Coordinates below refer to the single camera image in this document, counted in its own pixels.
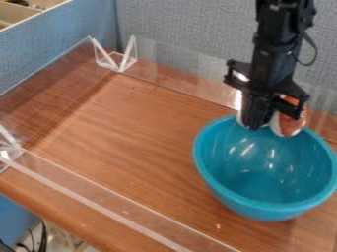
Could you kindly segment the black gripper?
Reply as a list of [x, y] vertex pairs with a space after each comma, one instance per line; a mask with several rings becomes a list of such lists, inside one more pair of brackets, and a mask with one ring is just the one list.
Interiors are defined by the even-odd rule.
[[229, 59], [225, 66], [223, 82], [241, 91], [240, 122], [245, 128], [264, 128], [275, 111], [299, 119], [310, 95], [291, 77], [267, 85], [252, 78], [249, 63]]

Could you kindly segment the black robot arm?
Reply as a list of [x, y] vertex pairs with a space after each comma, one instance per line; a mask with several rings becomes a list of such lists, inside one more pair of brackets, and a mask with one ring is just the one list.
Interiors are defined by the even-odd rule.
[[314, 0], [255, 0], [257, 29], [248, 63], [225, 61], [223, 82], [241, 91], [240, 124], [263, 127], [278, 112], [303, 116], [308, 93], [294, 81], [300, 45], [312, 43], [306, 30], [316, 14]]

